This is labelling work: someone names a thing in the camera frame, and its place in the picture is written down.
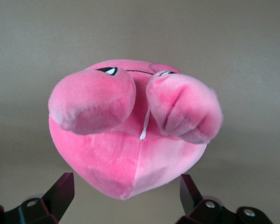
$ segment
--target white string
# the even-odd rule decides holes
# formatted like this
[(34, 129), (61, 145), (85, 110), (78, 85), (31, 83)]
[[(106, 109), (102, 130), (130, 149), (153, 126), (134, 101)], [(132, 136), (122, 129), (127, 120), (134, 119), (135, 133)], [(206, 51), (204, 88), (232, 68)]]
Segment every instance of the white string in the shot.
[(140, 136), (140, 140), (144, 140), (146, 137), (146, 131), (147, 131), (147, 126), (148, 126), (148, 122), (149, 122), (149, 117), (150, 117), (150, 108), (148, 107), (146, 116), (145, 116), (145, 121), (144, 121), (144, 125), (143, 125), (143, 131), (142, 134)]

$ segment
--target gray background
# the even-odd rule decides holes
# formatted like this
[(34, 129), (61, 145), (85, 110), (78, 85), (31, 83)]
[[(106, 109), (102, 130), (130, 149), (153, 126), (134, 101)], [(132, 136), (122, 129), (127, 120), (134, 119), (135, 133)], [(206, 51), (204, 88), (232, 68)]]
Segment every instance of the gray background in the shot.
[[(189, 171), (227, 209), (280, 224), (280, 0), (1, 0), (0, 204), (12, 209), (71, 168), (55, 150), (47, 101), (64, 76), (126, 58), (167, 63), (213, 87), (225, 115)], [(127, 201), (75, 175), (62, 224), (173, 224), (179, 180)]]

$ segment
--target plush toy body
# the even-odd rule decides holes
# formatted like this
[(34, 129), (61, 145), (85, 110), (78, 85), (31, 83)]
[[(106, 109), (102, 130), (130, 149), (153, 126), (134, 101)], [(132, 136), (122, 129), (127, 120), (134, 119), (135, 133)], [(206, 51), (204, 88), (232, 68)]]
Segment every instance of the plush toy body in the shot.
[(218, 133), (215, 92), (176, 68), (111, 60), (61, 80), (49, 99), (54, 144), (90, 185), (117, 199), (186, 172)]

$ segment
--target pink plush toy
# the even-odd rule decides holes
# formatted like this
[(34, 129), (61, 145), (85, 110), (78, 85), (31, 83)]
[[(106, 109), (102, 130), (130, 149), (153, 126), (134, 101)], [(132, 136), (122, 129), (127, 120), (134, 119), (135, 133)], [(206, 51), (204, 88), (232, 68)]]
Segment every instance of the pink plush toy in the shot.
[(90, 185), (117, 199), (191, 168), (222, 124), (215, 92), (165, 64), (110, 60), (62, 79), (49, 99), (54, 144)]

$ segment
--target black and white eye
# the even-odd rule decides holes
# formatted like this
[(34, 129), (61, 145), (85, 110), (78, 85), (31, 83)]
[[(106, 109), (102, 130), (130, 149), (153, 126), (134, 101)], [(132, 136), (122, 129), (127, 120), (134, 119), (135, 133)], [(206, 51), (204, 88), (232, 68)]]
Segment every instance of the black and white eye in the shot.
[(98, 71), (103, 71), (111, 76), (116, 75), (117, 73), (117, 68), (116, 67), (106, 67), (106, 68), (101, 68), (101, 69), (97, 69)]
[(166, 75), (169, 75), (169, 74), (174, 74), (175, 72), (173, 71), (164, 71), (162, 72), (159, 76), (166, 76)]

